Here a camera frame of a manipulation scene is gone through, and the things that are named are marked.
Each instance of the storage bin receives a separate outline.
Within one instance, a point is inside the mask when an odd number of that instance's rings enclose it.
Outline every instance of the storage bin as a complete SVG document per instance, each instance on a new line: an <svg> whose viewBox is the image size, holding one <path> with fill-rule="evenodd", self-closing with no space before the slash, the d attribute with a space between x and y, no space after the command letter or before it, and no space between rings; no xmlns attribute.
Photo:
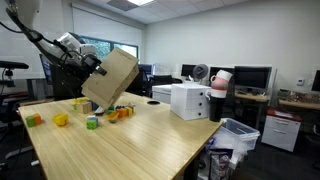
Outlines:
<svg viewBox="0 0 320 180"><path fill-rule="evenodd" d="M233 139L233 147L236 152L253 150L260 132L234 119L225 118L225 123L220 130L230 134Z"/></svg>

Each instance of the floor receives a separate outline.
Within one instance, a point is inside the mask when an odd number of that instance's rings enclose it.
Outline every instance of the floor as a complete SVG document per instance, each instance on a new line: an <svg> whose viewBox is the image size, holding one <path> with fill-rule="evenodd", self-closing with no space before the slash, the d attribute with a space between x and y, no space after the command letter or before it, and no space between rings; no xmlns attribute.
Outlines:
<svg viewBox="0 0 320 180"><path fill-rule="evenodd" d="M30 163L37 157L34 151L5 159L7 152L30 145L28 138L23 138L23 128L16 128L0 144L0 162L9 165L9 171L0 172L0 179L24 180L45 179L40 166L32 167ZM320 160L320 151L305 142L303 134L299 134L293 153L287 152L257 141L254 151L250 151L245 160L239 164L232 180L238 179L318 179L320 171L312 168L314 160Z"/></svg>

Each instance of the ceiling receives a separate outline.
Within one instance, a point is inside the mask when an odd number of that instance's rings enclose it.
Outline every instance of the ceiling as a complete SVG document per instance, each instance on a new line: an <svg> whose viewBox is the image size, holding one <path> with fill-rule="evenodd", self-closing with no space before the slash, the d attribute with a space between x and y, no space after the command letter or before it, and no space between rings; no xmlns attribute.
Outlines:
<svg viewBox="0 0 320 180"><path fill-rule="evenodd" d="M149 4L123 11L107 4L111 0L83 0L144 24L216 9L248 0L155 0Z"/></svg>

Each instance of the cabinet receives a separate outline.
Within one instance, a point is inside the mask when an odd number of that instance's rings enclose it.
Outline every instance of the cabinet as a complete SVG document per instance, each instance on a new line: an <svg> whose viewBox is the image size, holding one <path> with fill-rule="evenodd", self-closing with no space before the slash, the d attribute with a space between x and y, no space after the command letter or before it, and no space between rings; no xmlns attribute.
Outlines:
<svg viewBox="0 0 320 180"><path fill-rule="evenodd" d="M170 109L184 120L208 117L209 106L205 97L210 87L198 84L173 84Z"/></svg>
<svg viewBox="0 0 320 180"><path fill-rule="evenodd" d="M300 124L299 116L269 108L261 141L293 152Z"/></svg>

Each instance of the orange block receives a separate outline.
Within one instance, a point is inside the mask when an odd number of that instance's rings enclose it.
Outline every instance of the orange block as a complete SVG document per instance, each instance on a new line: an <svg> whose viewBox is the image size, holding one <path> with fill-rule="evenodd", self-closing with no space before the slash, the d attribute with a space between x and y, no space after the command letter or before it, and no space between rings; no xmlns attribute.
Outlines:
<svg viewBox="0 0 320 180"><path fill-rule="evenodd" d="M117 112L119 113L119 117L128 116L128 110L125 108L117 109Z"/></svg>
<svg viewBox="0 0 320 180"><path fill-rule="evenodd" d="M34 117L35 124L41 124L41 116L40 116L40 114L36 113L36 114L33 115L33 117Z"/></svg>

